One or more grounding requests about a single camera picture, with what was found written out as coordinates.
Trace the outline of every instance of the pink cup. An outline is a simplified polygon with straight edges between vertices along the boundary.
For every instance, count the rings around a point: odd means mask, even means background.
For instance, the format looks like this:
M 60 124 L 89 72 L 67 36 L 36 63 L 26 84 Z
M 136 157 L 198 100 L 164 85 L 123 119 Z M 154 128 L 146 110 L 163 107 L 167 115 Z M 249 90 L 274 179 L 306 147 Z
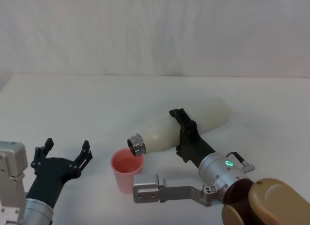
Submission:
M 142 173 L 143 157 L 134 156 L 128 148 L 114 153 L 111 159 L 118 188 L 123 193 L 132 193 L 132 181 L 135 174 Z

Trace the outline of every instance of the white wall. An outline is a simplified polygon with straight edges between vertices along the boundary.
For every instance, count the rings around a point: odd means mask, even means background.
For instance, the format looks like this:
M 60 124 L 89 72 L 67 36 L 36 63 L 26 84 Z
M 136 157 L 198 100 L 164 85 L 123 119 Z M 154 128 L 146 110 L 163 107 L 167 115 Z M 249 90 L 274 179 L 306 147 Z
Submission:
M 310 77 L 310 0 L 0 0 L 0 71 Z

